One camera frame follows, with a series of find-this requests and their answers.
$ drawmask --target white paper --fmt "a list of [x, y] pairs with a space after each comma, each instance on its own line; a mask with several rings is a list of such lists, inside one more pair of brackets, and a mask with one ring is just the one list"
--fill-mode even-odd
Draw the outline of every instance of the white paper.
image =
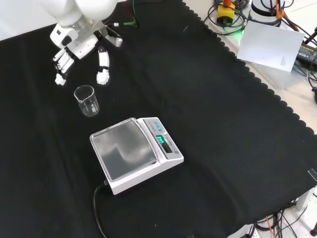
[[249, 21], [238, 59], [290, 72], [305, 34]]

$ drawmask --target table surface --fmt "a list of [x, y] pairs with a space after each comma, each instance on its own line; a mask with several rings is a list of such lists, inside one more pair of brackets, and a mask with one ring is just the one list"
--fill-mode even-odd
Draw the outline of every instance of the table surface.
[[[207, 10], [212, 6], [213, 0], [183, 0], [191, 10], [193, 10], [201, 19], [204, 19], [207, 16]], [[297, 24], [304, 27], [309, 32], [314, 30], [314, 27], [311, 23], [316, 24], [317, 16], [314, 14], [307, 14], [308, 18], [311, 20], [303, 20], [299, 17], [298, 14], [295, 14], [295, 9], [302, 11], [302, 8], [305, 6], [310, 6], [308, 9], [310, 11], [317, 8], [316, 0], [306, 0], [298, 1], [296, 0], [292, 8], [289, 8], [287, 12], [288, 16]], [[215, 26], [206, 22], [210, 29], [216, 30]], [[225, 43], [227, 47], [230, 48], [230, 51], [234, 52], [236, 55], [238, 53], [237, 47], [232, 44], [230, 40], [225, 36], [219, 36], [221, 40]], [[272, 85], [270, 78], [267, 78], [265, 73], [254, 66], [254, 64], [246, 62], [246, 66], [250, 68], [250, 71], [253, 72], [256, 77], [260, 78], [263, 83], [265, 83], [270, 89], [272, 89], [276, 95], [280, 96], [283, 101], [287, 103], [289, 107], [294, 110], [294, 113], [300, 116], [300, 119], [303, 120], [307, 127], [310, 127], [314, 130], [315, 134], [317, 133], [317, 105], [314, 100], [314, 93], [309, 83], [304, 80], [297, 84], [294, 84], [291, 87], [279, 89]]]
[[[130, 117], [159, 117], [186, 159], [116, 197], [99, 194], [109, 237], [224, 238], [315, 185], [312, 131], [180, 0], [140, 4], [138, 18], [140, 29], [119, 29], [122, 50], [107, 48], [108, 87], [96, 85], [96, 52], [55, 85], [52, 27], [0, 45], [2, 237], [98, 237], [91, 198], [105, 175], [89, 136]], [[73, 98], [82, 84], [95, 87], [96, 117]]]

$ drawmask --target white cylinder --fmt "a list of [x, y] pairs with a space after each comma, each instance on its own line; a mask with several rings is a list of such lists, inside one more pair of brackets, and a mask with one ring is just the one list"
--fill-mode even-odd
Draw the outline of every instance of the white cylinder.
[[[262, 0], [263, 1], [263, 4], [269, 8], [271, 8], [271, 3], [270, 1], [272, 1], [272, 5], [273, 7], [275, 7], [276, 5], [276, 0]], [[281, 6], [283, 6], [285, 0], [281, 0]], [[261, 3], [261, 0], [253, 0], [252, 1], [253, 5], [257, 8], [257, 9], [260, 9], [262, 11], [269, 11], [267, 8], [265, 8], [262, 3]]]
[[60, 26], [70, 26], [82, 16], [75, 0], [38, 0]]
[[104, 20], [113, 13], [118, 0], [75, 0], [81, 12], [94, 21]]

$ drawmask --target orange cable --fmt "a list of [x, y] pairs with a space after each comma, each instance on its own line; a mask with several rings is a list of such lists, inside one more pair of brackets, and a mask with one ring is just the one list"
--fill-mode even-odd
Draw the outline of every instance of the orange cable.
[[269, 230], [271, 231], [273, 237], [276, 238], [275, 235], [274, 235], [274, 233], [273, 233], [273, 231], [272, 231], [271, 225], [269, 224], [269, 221], [268, 221], [268, 218], [267, 218], [267, 217], [266, 217], [266, 221], [267, 221], [267, 223], [268, 223]]

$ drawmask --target robotic arm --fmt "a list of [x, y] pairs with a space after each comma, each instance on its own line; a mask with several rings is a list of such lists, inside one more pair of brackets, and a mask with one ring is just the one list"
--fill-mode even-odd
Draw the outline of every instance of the robotic arm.
[[[94, 35], [96, 31], [116, 47], [121, 46], [122, 39], [109, 36], [102, 22], [110, 17], [118, 0], [38, 1], [57, 20], [57, 25], [51, 33], [52, 42], [61, 49], [53, 59], [56, 62], [57, 84], [65, 84], [67, 71], [74, 63], [68, 52], [82, 59], [95, 48], [98, 42]], [[103, 47], [98, 48], [98, 52], [101, 72], [97, 74], [97, 83], [105, 85], [109, 80], [109, 56]]]

